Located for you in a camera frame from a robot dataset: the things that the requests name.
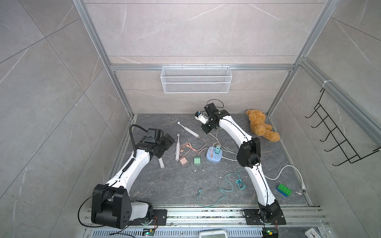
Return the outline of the teal charger plug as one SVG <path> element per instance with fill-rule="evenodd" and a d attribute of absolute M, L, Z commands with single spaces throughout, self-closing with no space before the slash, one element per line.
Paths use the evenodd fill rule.
<path fill-rule="evenodd" d="M 220 150 L 221 150 L 221 146 L 220 145 L 216 145 L 216 147 L 215 147 L 215 154 L 219 154 Z"/>

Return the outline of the pink charger plug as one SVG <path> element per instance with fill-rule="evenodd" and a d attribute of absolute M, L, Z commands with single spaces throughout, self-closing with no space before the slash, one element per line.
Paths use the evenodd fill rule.
<path fill-rule="evenodd" d="M 179 162 L 181 163 L 181 165 L 186 165 L 188 163 L 187 159 L 183 156 L 179 159 Z"/>

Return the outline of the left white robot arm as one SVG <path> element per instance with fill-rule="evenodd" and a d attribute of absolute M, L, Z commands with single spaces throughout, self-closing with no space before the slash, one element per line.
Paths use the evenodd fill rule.
<path fill-rule="evenodd" d="M 105 184 L 98 184 L 91 200 L 90 228 L 124 229 L 134 223 L 149 225 L 154 219 L 150 202 L 132 201 L 130 190 L 143 168 L 153 157 L 162 159 L 175 140 L 161 129 L 129 126 L 133 146 L 131 156 L 123 167 Z"/>

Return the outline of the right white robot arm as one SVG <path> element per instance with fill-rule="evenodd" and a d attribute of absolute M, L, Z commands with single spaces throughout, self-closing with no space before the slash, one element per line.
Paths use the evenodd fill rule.
<path fill-rule="evenodd" d="M 261 142 L 257 137 L 247 134 L 226 110 L 218 110 L 213 103 L 204 107 L 207 116 L 197 111 L 195 118 L 202 123 L 205 133 L 221 127 L 234 139 L 239 147 L 238 163 L 248 172 L 258 196 L 259 216 L 265 224 L 271 224 L 276 216 L 282 216 L 282 210 L 271 192 L 261 165 Z"/>

